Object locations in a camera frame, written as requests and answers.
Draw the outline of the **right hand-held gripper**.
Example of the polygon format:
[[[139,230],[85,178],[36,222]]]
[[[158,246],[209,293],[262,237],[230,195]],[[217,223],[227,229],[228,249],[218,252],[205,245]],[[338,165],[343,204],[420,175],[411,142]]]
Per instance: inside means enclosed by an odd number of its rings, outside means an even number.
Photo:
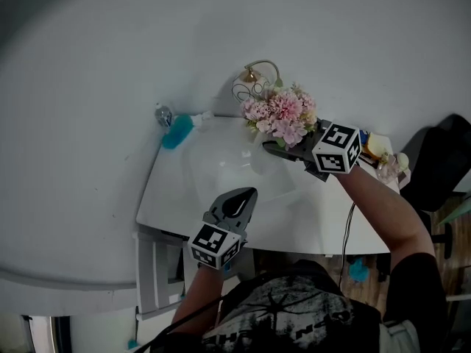
[[[318,119],[314,131],[297,145],[286,148],[274,140],[264,141],[263,149],[285,160],[301,160],[305,170],[326,182],[331,174],[349,174],[361,153],[360,129],[338,121]]]

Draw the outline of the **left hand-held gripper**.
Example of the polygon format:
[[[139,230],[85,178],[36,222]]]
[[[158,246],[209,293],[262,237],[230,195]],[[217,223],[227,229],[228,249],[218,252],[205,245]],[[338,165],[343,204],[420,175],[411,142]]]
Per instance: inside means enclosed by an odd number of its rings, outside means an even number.
[[[191,257],[202,265],[224,268],[247,242],[246,228],[258,200],[256,188],[236,188],[218,196],[188,241]]]

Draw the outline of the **pink flowers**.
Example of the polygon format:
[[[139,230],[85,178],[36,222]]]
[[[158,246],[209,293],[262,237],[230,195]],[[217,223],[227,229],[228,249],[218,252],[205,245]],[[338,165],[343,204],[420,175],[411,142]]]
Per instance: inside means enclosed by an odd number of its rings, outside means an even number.
[[[300,85],[271,86],[260,96],[241,103],[247,126],[273,138],[278,146],[290,149],[316,130],[316,102]]]

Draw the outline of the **person's right forearm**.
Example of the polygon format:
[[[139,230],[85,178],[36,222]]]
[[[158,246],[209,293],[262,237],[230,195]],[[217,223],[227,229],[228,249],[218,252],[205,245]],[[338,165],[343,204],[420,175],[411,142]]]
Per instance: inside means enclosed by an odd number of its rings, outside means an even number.
[[[391,268],[413,255],[435,259],[433,243],[415,209],[398,193],[355,166],[337,180],[386,244]]]

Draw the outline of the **person's left forearm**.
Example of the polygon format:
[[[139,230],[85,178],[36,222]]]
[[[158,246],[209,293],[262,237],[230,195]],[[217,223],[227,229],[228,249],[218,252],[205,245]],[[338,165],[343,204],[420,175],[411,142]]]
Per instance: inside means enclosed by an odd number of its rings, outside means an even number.
[[[206,304],[218,299],[222,293],[224,275],[222,270],[216,270],[206,265],[201,266],[191,283],[191,286],[172,319],[175,324],[186,316],[199,310]],[[173,332],[202,336],[216,323],[219,306],[212,308],[192,318],[175,328]]]

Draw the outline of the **white drawer cabinet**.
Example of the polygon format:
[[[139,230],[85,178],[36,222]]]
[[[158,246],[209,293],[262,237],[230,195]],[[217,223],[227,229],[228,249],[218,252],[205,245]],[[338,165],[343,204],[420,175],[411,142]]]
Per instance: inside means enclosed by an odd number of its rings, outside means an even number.
[[[157,229],[140,229],[135,239],[138,321],[146,321],[176,309],[185,283],[169,282],[168,249],[181,249],[183,240],[163,234]]]

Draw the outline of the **clear glass bottle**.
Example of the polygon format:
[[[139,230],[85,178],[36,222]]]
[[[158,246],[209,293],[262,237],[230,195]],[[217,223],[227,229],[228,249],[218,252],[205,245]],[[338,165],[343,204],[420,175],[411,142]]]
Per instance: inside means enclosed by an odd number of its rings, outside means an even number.
[[[409,158],[405,153],[390,154],[385,151],[376,168],[377,178],[384,184],[389,184],[408,169]]]

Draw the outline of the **person's black printed t-shirt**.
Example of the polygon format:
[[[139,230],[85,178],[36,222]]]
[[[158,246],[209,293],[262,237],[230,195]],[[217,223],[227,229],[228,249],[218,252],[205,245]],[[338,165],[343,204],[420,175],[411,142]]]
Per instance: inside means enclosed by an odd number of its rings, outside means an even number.
[[[242,282],[216,327],[171,332],[152,353],[440,353],[446,333],[433,256],[413,254],[394,267],[384,313],[345,297],[321,265],[301,260]]]

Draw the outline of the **teal fluffy item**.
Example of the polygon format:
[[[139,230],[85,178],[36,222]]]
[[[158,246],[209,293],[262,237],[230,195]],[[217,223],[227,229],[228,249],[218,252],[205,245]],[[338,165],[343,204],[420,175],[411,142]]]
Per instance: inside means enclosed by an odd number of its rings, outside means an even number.
[[[349,267],[349,277],[355,282],[366,282],[369,277],[369,268],[363,257],[355,258]]]

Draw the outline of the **black office chair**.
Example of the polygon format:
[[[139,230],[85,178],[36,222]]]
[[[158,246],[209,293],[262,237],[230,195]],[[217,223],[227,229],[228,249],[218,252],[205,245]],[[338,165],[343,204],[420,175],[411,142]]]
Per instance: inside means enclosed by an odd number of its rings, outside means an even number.
[[[471,170],[471,123],[457,114],[418,131],[403,149],[411,180],[400,195],[416,210],[426,229],[430,213],[438,211]]]

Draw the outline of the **dark framed window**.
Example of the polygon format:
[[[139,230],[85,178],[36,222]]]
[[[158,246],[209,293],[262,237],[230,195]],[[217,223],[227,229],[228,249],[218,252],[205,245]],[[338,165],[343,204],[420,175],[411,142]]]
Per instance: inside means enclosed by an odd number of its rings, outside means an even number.
[[[21,315],[27,353],[73,353],[69,316]]]

